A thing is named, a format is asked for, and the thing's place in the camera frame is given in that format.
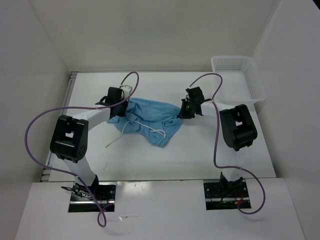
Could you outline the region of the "light blue shorts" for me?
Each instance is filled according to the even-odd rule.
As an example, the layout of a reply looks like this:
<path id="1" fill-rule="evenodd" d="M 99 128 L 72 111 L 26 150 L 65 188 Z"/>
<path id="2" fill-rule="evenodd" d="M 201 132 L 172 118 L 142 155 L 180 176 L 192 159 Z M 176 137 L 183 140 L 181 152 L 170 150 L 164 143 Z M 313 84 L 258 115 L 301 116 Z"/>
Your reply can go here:
<path id="1" fill-rule="evenodd" d="M 125 116 L 114 116 L 107 122 L 123 134 L 140 134 L 152 145 L 163 148 L 183 124 L 179 113 L 180 108 L 170 103 L 132 97 Z"/>

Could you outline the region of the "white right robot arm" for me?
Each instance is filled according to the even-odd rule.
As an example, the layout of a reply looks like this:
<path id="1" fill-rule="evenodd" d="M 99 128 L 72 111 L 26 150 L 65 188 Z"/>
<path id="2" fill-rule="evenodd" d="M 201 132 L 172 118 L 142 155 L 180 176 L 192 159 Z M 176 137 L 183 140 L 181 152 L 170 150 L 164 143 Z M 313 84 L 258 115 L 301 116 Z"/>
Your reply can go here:
<path id="1" fill-rule="evenodd" d="M 187 88 L 186 97 L 178 117 L 192 119 L 195 115 L 216 119 L 216 135 L 213 149 L 213 165 L 221 170 L 219 191 L 225 197 L 230 197 L 237 191 L 243 181 L 243 154 L 258 137 L 258 131 L 245 104 L 230 106 L 216 103 L 205 98 L 200 87 Z M 224 143 L 234 154 L 226 166 L 217 165 L 218 141 L 222 133 Z"/>

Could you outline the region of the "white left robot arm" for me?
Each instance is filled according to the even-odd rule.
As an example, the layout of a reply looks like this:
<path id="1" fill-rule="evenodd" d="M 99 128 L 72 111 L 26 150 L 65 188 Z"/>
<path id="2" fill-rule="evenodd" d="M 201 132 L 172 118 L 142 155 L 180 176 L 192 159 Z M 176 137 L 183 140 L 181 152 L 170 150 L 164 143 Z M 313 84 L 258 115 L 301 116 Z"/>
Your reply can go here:
<path id="1" fill-rule="evenodd" d="M 128 107 L 128 97 L 133 88 L 128 85 L 110 87 L 93 109 L 73 116 L 58 117 L 50 143 L 50 151 L 61 159 L 75 174 L 76 189 L 89 200 L 100 194 L 98 176 L 86 159 L 89 131 L 113 118 L 123 117 Z"/>

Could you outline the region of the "white plastic basket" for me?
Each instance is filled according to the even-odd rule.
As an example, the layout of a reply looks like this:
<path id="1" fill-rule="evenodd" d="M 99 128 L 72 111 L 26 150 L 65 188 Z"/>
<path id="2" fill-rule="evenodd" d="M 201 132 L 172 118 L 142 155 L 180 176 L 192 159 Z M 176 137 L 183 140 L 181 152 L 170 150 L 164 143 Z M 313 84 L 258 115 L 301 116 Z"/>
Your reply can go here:
<path id="1" fill-rule="evenodd" d="M 222 76 L 217 97 L 227 104 L 255 104 L 266 99 L 259 71 L 249 56 L 220 55 L 211 58 L 212 71 Z"/>

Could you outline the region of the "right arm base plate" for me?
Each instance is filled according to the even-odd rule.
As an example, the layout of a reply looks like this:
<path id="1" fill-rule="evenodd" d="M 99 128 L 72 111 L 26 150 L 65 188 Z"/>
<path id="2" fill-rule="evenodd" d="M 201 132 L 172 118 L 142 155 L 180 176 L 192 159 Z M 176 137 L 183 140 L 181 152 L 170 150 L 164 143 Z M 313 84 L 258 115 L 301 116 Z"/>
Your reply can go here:
<path id="1" fill-rule="evenodd" d="M 240 203 L 240 209 L 251 209 L 249 192 L 247 184 L 244 181 L 241 186 L 231 192 L 224 192 L 220 183 L 215 181 L 204 181 L 204 197 L 207 211 L 213 210 L 233 210 L 237 209 Z"/>

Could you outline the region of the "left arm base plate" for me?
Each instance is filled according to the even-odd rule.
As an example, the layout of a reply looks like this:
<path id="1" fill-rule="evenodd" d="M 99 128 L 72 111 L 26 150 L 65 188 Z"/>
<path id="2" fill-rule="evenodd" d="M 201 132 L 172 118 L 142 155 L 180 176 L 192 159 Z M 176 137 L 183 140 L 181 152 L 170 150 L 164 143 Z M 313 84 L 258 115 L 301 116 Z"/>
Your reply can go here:
<path id="1" fill-rule="evenodd" d="M 116 187 L 116 182 L 100 182 L 97 190 L 93 192 L 104 212 L 114 212 L 115 210 Z M 100 211 L 84 187 L 74 183 L 72 187 L 63 186 L 62 188 L 71 192 L 69 213 L 98 213 Z"/>

